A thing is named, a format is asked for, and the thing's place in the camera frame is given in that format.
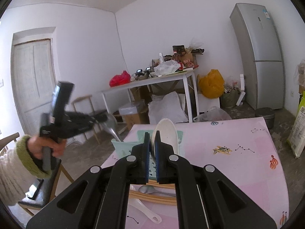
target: silver refrigerator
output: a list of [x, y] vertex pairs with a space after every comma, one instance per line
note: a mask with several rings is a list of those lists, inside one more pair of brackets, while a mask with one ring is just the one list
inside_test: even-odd
[[230, 19], [242, 56], [247, 103], [254, 109], [282, 108], [283, 62], [267, 9], [261, 5], [237, 3]]

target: wooden chopsticks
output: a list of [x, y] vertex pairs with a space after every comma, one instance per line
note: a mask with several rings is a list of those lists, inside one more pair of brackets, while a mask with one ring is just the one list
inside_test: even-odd
[[[149, 180], [148, 184], [160, 188], [175, 189], [175, 184], [159, 184], [155, 180]], [[176, 197], [165, 197], [165, 196], [158, 196], [153, 194], [144, 194], [134, 190], [129, 191], [129, 197], [137, 198], [148, 202], [177, 206]]]

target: table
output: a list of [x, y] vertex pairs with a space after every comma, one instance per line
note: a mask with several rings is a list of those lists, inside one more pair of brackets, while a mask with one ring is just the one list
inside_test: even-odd
[[[110, 93], [110, 92], [115, 92], [115, 91], [119, 91], [119, 90], [124, 90], [124, 89], [131, 89], [131, 88], [135, 88], [135, 87], [140, 87], [140, 86], [145, 86], [145, 85], [151, 85], [151, 84], [157, 84], [157, 83], [163, 83], [163, 82], [168, 82], [168, 81], [175, 81], [175, 80], [183, 80], [183, 85], [184, 85], [184, 90], [185, 90], [185, 98], [186, 98], [186, 105], [188, 108], [188, 116], [189, 116], [189, 123], [193, 122], [193, 116], [192, 116], [192, 108], [191, 108], [191, 99], [190, 99], [190, 93], [189, 93], [189, 85], [188, 85], [188, 77], [192, 77], [192, 81], [193, 81], [193, 86], [191, 87], [192, 89], [194, 89], [195, 92], [195, 100], [196, 100], [196, 110], [197, 110], [197, 116], [199, 115], [199, 106], [198, 106], [198, 96], [197, 96], [197, 84], [196, 84], [196, 78], [195, 78], [195, 73], [194, 70], [188, 70], [185, 72], [178, 72], [175, 74], [171, 74], [171, 75], [166, 75], [166, 76], [161, 76], [161, 77], [154, 77], [154, 78], [148, 78], [145, 80], [141, 80], [141, 81], [133, 81], [124, 85], [120, 85], [120, 86], [115, 86], [106, 90], [102, 90], [102, 96], [103, 96], [103, 100], [105, 102], [105, 106], [106, 109], [108, 111], [108, 113], [111, 113], [110, 108], [107, 105], [106, 102], [106, 98], [105, 98], [105, 94]], [[130, 93], [128, 92], [128, 97], [129, 100], [131, 100], [131, 96]]]
[[[262, 117], [175, 126], [184, 132], [181, 144], [185, 158], [191, 164], [201, 167], [214, 165], [271, 216], [278, 228], [281, 227], [285, 216], [286, 219], [289, 216], [287, 185], [279, 156]], [[137, 141], [138, 130], [153, 130], [154, 127], [134, 125], [124, 141]], [[226, 152], [219, 150], [218, 146], [224, 147]], [[113, 152], [102, 167], [113, 165], [117, 158], [116, 152]], [[159, 214], [162, 222], [155, 224], [142, 212], [128, 206], [126, 229], [179, 228], [176, 207], [142, 202]]]

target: red plastic bag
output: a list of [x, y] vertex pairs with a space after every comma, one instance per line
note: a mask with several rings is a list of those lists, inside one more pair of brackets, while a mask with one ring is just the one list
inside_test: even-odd
[[130, 83], [130, 75], [127, 71], [123, 71], [121, 75], [115, 75], [109, 82], [110, 87], [119, 86]]

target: beige knit sweater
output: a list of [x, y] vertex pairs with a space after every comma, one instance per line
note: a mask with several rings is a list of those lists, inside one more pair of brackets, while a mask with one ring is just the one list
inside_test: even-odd
[[13, 206], [25, 197], [36, 178], [48, 178], [50, 174], [41, 171], [26, 150], [23, 136], [14, 149], [0, 157], [0, 199], [7, 206]]

